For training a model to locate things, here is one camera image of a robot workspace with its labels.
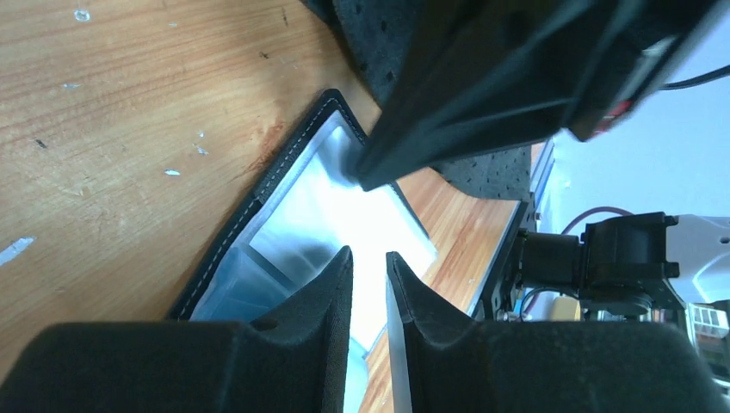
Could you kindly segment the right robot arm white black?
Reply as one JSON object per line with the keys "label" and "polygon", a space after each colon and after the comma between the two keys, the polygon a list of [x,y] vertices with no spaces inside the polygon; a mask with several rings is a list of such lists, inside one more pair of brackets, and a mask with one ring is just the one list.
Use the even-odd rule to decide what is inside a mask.
{"label": "right robot arm white black", "polygon": [[[371,190],[439,163],[609,130],[659,90],[727,13],[726,1],[428,1],[392,94],[356,163]],[[590,310],[678,309],[667,255],[678,219],[646,213],[580,237],[520,231],[488,314],[512,287],[570,294]]]}

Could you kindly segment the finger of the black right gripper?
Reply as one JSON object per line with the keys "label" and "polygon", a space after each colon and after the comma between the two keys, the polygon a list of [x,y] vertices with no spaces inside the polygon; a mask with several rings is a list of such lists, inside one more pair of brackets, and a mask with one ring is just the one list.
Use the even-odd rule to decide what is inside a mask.
{"label": "finger of the black right gripper", "polygon": [[355,178],[371,190],[561,129],[592,139],[713,26],[710,1],[429,1]]}

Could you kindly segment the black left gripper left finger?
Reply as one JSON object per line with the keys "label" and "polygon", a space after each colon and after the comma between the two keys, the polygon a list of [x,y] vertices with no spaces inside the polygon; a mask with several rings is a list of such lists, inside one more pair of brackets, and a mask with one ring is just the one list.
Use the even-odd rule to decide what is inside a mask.
{"label": "black left gripper left finger", "polygon": [[4,412],[340,412],[353,256],[249,322],[67,323],[1,385]]}

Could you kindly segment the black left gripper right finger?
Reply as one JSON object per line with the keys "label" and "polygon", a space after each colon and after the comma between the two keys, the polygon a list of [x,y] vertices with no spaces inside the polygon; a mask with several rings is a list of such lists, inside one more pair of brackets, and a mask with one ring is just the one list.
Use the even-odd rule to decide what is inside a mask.
{"label": "black left gripper right finger", "polygon": [[708,367],[656,323],[474,319],[386,256],[398,412],[726,412]]}

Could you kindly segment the black card holder wallet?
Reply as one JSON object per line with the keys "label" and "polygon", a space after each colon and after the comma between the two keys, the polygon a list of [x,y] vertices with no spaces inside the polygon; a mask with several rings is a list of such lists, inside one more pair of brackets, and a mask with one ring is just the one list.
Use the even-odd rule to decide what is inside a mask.
{"label": "black card holder wallet", "polygon": [[175,320],[250,322],[349,247],[354,286],[347,412],[361,408],[366,357],[387,324],[387,253],[399,253],[417,276],[437,254],[398,185],[367,192],[349,176],[364,138],[342,94],[324,91],[214,237],[169,312]]}

